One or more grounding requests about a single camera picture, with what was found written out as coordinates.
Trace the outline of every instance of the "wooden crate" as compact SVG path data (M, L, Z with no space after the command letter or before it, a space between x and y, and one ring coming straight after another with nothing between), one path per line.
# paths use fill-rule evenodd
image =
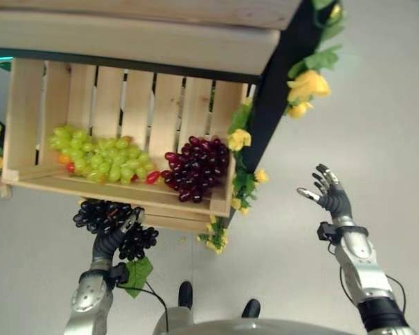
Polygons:
M162 169L164 153L181 148L190 135L217 135L224 140L231 115L247 93L245 84L216 82L210 112L211 80L188 77L183 85L183 77L159 73L153 93L153 79L153 73L138 70L100 66L97 71L90 65L14 59L3 182L130 202L146 209L147 224L160 227L204 232L210 214L228 216L233 159L223 186L195 204L179 202L177 193L163 183L100 185L70 177L57 163L57 152L48 149L47 138L54 127L73 124L90 128L94 137L131 136Z

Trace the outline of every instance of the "red cherry tomato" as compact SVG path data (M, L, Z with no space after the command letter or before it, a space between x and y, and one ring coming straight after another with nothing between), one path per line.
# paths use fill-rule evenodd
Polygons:
M146 177L146 184L153 184L160 177L160 171L153 171Z
M75 163L70 162L65 165L65 168L67 169L68 173L75 173Z

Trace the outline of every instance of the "plastic grapes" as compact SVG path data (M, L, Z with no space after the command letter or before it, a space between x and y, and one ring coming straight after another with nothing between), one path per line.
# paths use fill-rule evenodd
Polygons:
M86 227L92 234L108 235L119 229L126 219L132 214L130 204L111 202L105 200L85 200L73 221L76 227ZM145 249L156 245L158 230L153 227L143 229L136 223L124 237L119 245L119 258L128 260L142 259L145 256Z

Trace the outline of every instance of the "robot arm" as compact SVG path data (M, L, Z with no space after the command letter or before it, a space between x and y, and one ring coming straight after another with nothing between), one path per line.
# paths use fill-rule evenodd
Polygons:
M126 222L110 235L98 234L93 245L90 270L79 279L79 287L71 300L71 316L65 335L104 335L107 332L107 315L112 306L114 286L112 268L113 254L126 233L136 224L142 223L144 209L137 207Z
M323 222L318 237L335 245L335 257L343 269L351 299L358 308L369 335L414 335L400 311L385 272L377 263L368 231L352 219L351 204L338 178L326 166L312 174L321 195L305 188L298 193L331 213L332 225Z

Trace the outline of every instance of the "red grapes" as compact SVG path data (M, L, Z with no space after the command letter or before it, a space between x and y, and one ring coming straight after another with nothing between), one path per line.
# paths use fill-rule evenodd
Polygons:
M180 154L167 152L165 158L170 170L162 171L161 176L166 185L179 192L181 202L201 202L205 192L220 184L219 178L226 175L230 162L229 150L219 138L207 141L195 136Z

